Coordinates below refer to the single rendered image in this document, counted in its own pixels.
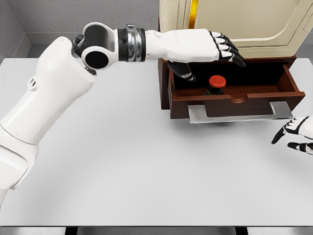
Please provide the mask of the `cream cabinet with brown frame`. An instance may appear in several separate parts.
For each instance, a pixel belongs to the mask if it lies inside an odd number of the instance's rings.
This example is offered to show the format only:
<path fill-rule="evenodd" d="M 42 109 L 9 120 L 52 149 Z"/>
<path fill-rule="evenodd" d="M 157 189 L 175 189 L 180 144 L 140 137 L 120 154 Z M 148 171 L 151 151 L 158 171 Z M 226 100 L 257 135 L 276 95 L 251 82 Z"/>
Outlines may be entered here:
<path fill-rule="evenodd" d="M 313 0 L 159 0 L 159 29 L 225 34 L 247 59 L 294 62 L 313 28 Z M 170 109 L 169 69 L 159 61 L 162 107 Z"/>

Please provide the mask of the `red button switch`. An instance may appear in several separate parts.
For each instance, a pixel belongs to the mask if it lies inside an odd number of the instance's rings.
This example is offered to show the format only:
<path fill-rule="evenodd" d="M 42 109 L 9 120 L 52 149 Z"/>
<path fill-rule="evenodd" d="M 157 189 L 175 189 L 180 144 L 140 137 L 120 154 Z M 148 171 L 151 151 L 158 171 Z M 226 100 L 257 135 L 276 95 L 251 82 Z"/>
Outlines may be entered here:
<path fill-rule="evenodd" d="M 209 86 L 206 89 L 206 95 L 222 95 L 223 88 L 226 85 L 226 79 L 221 75 L 213 75 L 208 79 Z"/>

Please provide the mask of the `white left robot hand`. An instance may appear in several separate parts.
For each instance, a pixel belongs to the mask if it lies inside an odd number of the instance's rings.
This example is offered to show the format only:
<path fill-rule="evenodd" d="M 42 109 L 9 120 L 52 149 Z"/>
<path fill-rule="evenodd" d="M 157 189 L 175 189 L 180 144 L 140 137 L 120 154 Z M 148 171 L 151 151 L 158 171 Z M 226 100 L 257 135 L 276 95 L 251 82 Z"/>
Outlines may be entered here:
<path fill-rule="evenodd" d="M 207 29 L 180 29 L 164 33 L 165 58 L 168 67 L 180 78 L 195 83 L 189 63 L 229 61 L 245 67 L 243 56 L 231 40 L 222 33 Z"/>

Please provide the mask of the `brown wooden drawer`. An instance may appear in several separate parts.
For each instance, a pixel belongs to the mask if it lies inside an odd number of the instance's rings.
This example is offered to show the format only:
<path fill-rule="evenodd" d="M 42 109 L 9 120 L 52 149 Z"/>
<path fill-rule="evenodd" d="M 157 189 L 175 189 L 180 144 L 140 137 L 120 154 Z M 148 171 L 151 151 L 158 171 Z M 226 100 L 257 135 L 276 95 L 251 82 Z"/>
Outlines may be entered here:
<path fill-rule="evenodd" d="M 204 105 L 209 117 L 268 115 L 270 102 L 285 101 L 293 110 L 305 97 L 290 73 L 295 62 L 247 59 L 245 63 L 244 68 L 230 62 L 191 63 L 195 83 L 169 72 L 170 117 L 189 118 L 191 105 Z M 226 79 L 224 94 L 206 95 L 213 75 Z"/>

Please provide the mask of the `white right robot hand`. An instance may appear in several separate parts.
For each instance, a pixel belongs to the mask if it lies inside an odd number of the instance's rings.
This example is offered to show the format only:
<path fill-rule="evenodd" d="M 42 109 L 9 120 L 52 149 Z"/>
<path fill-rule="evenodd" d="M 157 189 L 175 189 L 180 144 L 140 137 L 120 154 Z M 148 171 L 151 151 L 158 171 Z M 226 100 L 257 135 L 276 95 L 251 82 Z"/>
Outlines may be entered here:
<path fill-rule="evenodd" d="M 291 149 L 313 155 L 313 116 L 292 118 L 279 129 L 273 137 L 271 144 L 276 144 L 285 134 L 301 135 L 312 140 L 312 142 L 307 143 L 289 142 L 287 146 Z"/>

